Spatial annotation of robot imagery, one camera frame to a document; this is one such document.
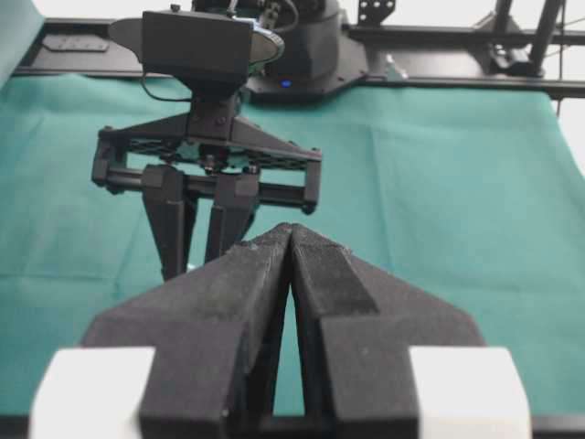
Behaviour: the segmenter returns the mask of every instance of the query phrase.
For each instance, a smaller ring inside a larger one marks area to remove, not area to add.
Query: cable
[[[146,92],[146,94],[148,96],[150,96],[153,99],[156,99],[157,101],[162,101],[162,102],[191,102],[191,98],[183,98],[183,99],[175,99],[175,98],[161,98],[160,96],[156,96],[155,94],[152,94],[150,92],[150,90],[148,90],[148,88],[146,87],[146,72],[143,72],[143,76],[140,79],[140,83],[143,86],[144,91]]]
[[[296,26],[299,24],[299,10],[296,8],[296,5],[293,3],[292,0],[281,0],[281,1],[283,3],[285,3],[288,6],[288,8],[291,10],[292,15],[293,15],[293,20],[292,20],[292,23],[290,25],[286,25],[283,27],[277,27],[277,28],[273,29],[273,31],[279,32],[279,33],[290,32],[291,30],[296,28]]]

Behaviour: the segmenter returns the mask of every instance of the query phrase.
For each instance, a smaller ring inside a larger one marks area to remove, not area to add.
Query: black metal bracket
[[[398,0],[360,0],[357,3],[357,24],[375,27],[396,11]]]
[[[307,214],[317,205],[321,153],[303,151],[264,133],[235,115],[236,108],[234,100],[227,100],[208,112],[100,131],[91,180],[114,195],[125,190],[143,193],[165,280],[186,271],[199,198],[214,199],[206,262],[243,238],[260,204],[295,207]],[[126,166],[129,153],[158,156],[167,163],[197,164],[208,176],[188,176],[170,165],[149,165],[141,172]],[[243,172],[222,172],[226,167],[240,167]],[[304,186],[260,183],[262,168],[303,171]]]

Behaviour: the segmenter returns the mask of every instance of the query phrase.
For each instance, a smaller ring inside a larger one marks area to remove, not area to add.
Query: white block
[[[37,390],[30,439],[140,439],[154,348],[59,350]]]
[[[420,439],[530,439],[530,409],[505,348],[411,347]]]

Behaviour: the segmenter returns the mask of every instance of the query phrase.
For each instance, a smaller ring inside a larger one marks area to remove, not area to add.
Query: screw
[[[258,167],[258,165],[249,165],[244,169],[244,172],[246,174],[259,174],[260,173],[260,168]]]
[[[494,46],[494,48],[495,48],[495,53],[497,55],[499,55],[500,57],[503,57],[505,55],[505,48],[501,44],[496,44]]]

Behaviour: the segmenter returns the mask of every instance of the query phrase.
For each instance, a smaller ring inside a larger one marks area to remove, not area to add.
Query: green cloth
[[[0,89],[27,53],[42,26],[43,16],[30,0],[2,0]]]
[[[96,313],[161,283],[140,196],[93,186],[90,167],[104,125],[184,109],[128,80],[12,79],[0,93],[0,412],[27,411],[53,351]],[[585,187],[545,95],[355,88],[243,112],[324,153],[317,211],[262,206],[249,237],[290,221],[343,243],[471,312],[511,349],[534,413],[585,412]],[[199,202],[195,265],[210,204]],[[285,331],[276,409],[301,412],[291,306]]]

